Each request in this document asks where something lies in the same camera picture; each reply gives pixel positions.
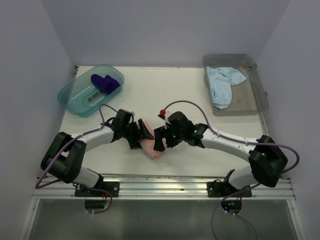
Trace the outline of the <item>pink towel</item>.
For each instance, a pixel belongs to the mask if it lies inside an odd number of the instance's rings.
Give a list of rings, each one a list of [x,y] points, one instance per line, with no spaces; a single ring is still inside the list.
[[[148,122],[144,121],[144,125],[146,126],[147,130],[153,137],[155,137],[154,130],[153,128],[149,125]],[[140,145],[143,149],[143,151],[146,153],[146,155],[150,159],[157,159],[159,158],[162,154],[165,153],[165,151],[157,151],[154,150],[154,145],[155,145],[155,140],[152,139],[142,139],[140,142]]]

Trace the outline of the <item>dark purple towel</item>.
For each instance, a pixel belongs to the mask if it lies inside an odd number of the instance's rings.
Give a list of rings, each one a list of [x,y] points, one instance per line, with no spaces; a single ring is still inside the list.
[[[91,83],[98,88],[100,91],[102,91],[105,94],[111,94],[115,90],[117,90],[121,85],[120,83],[112,78],[109,75],[106,75],[105,77],[102,77],[98,74],[93,74],[90,77]]]

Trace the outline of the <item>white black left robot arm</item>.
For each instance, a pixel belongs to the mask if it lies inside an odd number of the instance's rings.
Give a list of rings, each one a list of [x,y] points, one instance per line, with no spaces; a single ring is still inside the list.
[[[143,140],[154,140],[142,119],[134,121],[133,113],[120,109],[116,115],[103,120],[98,128],[78,134],[59,132],[43,157],[40,168],[43,170],[39,181],[47,174],[66,184],[86,187],[92,196],[103,193],[102,176],[83,167],[85,153],[101,145],[126,139],[131,149],[141,148]]]

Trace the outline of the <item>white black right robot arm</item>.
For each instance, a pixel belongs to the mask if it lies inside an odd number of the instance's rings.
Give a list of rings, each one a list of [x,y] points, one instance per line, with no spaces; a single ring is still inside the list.
[[[255,184],[274,188],[288,163],[287,157],[267,135],[259,139],[223,136],[222,132],[213,132],[208,124],[192,123],[181,111],[170,113],[163,109],[158,117],[164,125],[154,130],[154,150],[162,152],[186,142],[192,147],[219,150],[248,162],[246,167],[230,170],[218,183],[217,188],[227,196],[235,196]]]

